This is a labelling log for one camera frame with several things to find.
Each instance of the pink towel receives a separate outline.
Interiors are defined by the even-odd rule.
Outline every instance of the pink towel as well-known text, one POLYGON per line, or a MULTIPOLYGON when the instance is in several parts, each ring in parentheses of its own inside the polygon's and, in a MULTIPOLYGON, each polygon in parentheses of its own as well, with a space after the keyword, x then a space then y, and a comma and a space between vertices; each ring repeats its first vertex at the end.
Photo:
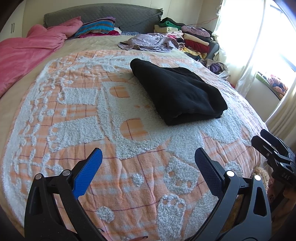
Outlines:
POLYGON ((67 26, 48 29, 37 24, 29 30, 26 38, 10 38, 0 42, 0 97, 15 82, 60 49, 65 40, 81 26, 79 19, 67 26))

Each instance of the red clothing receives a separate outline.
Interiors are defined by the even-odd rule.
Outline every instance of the red clothing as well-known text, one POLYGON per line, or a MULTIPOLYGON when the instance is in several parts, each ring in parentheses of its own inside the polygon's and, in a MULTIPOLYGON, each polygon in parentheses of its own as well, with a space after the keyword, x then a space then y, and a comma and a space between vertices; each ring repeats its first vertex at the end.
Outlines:
POLYGON ((200 53, 209 53, 210 51, 210 46, 205 46, 203 44, 200 44, 191 40, 187 40, 187 39, 185 39, 185 46, 190 47, 200 53))
POLYGON ((120 33, 118 33, 116 30, 112 30, 112 31, 110 31, 107 34, 102 34, 102 33, 87 33, 87 34, 80 35, 78 38, 82 39, 82 38, 86 38, 86 37, 106 36, 106 35, 118 36, 118 35, 120 35, 120 33))

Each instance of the black towel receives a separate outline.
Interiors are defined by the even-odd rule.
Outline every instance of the black towel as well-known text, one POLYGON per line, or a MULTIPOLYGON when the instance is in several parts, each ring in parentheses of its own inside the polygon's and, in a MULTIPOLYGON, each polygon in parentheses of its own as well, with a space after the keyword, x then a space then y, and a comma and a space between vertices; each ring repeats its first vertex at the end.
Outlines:
POLYGON ((186 68, 161 68, 136 58, 131 69, 169 126, 220 118, 227 110, 220 91, 186 68))

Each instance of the purple clothing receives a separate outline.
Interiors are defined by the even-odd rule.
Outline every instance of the purple clothing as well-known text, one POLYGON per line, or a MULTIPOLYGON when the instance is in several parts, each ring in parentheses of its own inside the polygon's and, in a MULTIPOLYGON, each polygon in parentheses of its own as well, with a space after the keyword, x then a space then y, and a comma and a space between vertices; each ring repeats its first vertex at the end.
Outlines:
POLYGON ((178 49, 179 44, 175 39, 168 38, 163 34, 139 34, 128 41, 120 42, 118 46, 125 50, 138 49, 168 53, 172 49, 178 49))
POLYGON ((210 36, 210 34, 206 30, 204 30, 202 28, 182 26, 181 30, 182 30, 182 32, 189 32, 189 33, 196 34, 196 35, 199 35, 199 36, 203 36, 203 37, 206 37, 206 38, 208 38, 210 36))
POLYGON ((211 64, 208 69, 213 73, 218 73, 219 71, 222 72, 221 66, 218 63, 211 64))

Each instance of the bedspread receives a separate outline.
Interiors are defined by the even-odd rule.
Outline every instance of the bedspread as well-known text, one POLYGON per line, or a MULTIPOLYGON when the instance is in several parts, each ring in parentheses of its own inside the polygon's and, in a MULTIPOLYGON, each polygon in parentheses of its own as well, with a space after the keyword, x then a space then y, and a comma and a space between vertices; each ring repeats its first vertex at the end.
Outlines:
POLYGON ((194 163, 195 150, 203 147, 225 169, 249 177, 262 157, 250 140, 263 128, 229 83, 187 57, 124 50, 71 54, 49 62, 23 97, 3 157, 4 193, 23 224, 34 175, 72 169, 99 147, 103 163, 79 198, 96 226, 112 240, 184 240, 217 202, 194 163), (166 126, 131 72, 134 58, 194 71, 221 91, 228 110, 220 119, 166 126))

